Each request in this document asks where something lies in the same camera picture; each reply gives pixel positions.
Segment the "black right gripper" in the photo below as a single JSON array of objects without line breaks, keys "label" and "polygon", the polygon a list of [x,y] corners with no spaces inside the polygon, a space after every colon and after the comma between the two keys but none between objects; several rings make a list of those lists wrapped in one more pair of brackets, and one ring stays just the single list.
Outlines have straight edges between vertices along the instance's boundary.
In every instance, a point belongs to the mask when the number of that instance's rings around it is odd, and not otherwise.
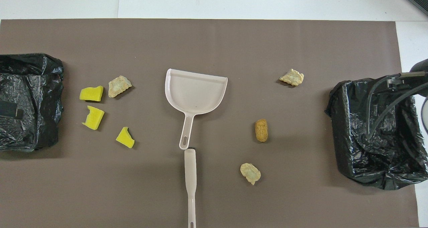
[{"label": "black right gripper", "polygon": [[411,90],[419,88],[415,91],[421,96],[428,95],[428,59],[425,59],[413,67],[408,72],[398,73],[393,77],[388,78],[388,88],[392,90]]}]

